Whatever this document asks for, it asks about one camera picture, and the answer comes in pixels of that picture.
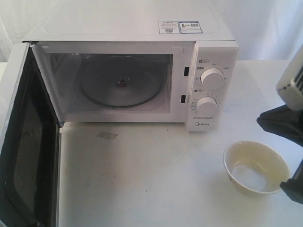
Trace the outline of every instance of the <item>white bowl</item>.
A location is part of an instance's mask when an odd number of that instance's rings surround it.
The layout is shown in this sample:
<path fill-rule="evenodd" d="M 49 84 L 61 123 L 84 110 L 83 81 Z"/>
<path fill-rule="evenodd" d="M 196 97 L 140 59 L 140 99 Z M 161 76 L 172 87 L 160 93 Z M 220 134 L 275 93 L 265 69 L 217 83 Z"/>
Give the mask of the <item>white bowl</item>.
<path fill-rule="evenodd" d="M 289 178 L 283 158 L 273 149 L 253 141 L 232 144 L 223 162 L 229 179 L 245 194 L 273 194 Z"/>

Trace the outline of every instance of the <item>white backdrop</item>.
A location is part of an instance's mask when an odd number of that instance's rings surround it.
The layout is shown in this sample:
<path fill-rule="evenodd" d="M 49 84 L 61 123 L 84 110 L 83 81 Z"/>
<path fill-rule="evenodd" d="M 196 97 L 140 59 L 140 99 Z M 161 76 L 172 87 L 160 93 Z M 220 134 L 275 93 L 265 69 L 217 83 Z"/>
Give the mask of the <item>white backdrop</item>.
<path fill-rule="evenodd" d="M 0 0 L 0 62 L 59 1 Z M 303 0 L 211 1 L 239 44 L 240 60 L 290 59 L 303 43 Z"/>

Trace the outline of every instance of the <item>microwave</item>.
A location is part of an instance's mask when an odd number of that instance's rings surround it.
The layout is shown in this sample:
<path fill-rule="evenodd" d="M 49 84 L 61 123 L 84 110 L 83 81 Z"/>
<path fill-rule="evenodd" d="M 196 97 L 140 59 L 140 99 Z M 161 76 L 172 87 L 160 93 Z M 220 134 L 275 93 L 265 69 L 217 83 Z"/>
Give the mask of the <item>microwave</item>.
<path fill-rule="evenodd" d="M 216 127 L 238 46 L 206 0 L 64 0 L 0 81 L 0 220 L 56 226 L 64 122 Z"/>

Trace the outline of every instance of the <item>label sticker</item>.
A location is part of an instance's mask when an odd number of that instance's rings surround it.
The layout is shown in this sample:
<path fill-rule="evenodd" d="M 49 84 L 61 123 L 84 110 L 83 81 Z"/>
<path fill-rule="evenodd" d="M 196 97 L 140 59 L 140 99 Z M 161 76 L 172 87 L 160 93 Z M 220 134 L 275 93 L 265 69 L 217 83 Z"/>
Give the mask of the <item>label sticker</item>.
<path fill-rule="evenodd" d="M 180 34 L 177 21 L 161 21 L 159 22 L 160 34 Z"/>
<path fill-rule="evenodd" d="M 199 21 L 179 21 L 182 34 L 203 33 Z"/>

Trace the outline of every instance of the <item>microwave top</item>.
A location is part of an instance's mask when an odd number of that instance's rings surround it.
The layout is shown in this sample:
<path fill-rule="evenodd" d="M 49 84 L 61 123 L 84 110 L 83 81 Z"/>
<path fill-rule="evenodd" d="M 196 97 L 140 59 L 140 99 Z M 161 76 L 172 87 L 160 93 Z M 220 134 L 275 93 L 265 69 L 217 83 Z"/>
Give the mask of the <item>microwave top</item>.
<path fill-rule="evenodd" d="M 208 0 L 62 0 L 23 40 L 234 40 Z"/>

